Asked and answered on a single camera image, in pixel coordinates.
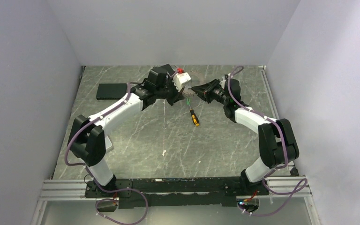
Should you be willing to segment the green key tag with keys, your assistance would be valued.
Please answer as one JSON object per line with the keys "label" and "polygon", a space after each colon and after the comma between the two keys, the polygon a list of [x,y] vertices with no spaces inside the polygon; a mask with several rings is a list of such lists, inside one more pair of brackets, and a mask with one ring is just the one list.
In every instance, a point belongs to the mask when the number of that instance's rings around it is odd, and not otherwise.
{"label": "green key tag with keys", "polygon": [[187,105],[191,108],[190,102],[191,102],[191,99],[190,99],[190,98],[187,98],[186,103],[187,103]]}

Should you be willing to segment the metal disc with keyrings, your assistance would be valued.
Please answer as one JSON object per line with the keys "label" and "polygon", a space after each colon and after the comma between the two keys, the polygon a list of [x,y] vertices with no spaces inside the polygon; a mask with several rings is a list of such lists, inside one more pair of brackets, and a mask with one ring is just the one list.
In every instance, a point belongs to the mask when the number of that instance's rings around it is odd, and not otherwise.
{"label": "metal disc with keyrings", "polygon": [[191,98],[196,95],[195,92],[191,90],[191,88],[204,84],[205,79],[204,75],[199,72],[189,71],[188,74],[190,75],[191,80],[185,84],[183,95],[187,98]]}

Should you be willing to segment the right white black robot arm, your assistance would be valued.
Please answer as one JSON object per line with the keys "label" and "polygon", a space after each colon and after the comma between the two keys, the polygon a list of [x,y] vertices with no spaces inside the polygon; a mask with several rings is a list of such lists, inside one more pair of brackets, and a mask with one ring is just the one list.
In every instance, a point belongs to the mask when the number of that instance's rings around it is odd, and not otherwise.
{"label": "right white black robot arm", "polygon": [[290,121],[267,117],[245,104],[241,100],[238,80],[214,79],[209,83],[193,86],[191,90],[207,103],[221,103],[228,119],[257,134],[259,157],[241,173],[243,179],[239,184],[244,194],[252,194],[264,176],[299,157],[299,148]]}

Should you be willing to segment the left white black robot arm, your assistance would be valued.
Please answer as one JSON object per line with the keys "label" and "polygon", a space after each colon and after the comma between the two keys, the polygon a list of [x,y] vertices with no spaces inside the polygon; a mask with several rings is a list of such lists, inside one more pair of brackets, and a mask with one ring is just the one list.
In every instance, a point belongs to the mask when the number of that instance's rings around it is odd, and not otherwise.
{"label": "left white black robot arm", "polygon": [[72,152],[80,159],[78,165],[98,184],[98,192],[105,197],[112,196],[117,186],[116,177],[105,159],[107,150],[113,145],[108,135],[158,99],[166,100],[169,105],[183,100],[183,91],[190,81],[190,75],[181,68],[173,70],[169,64],[153,67],[142,82],[127,83],[126,93],[119,101],[89,117],[77,116],[67,143],[65,164],[73,166],[68,161],[68,154]]}

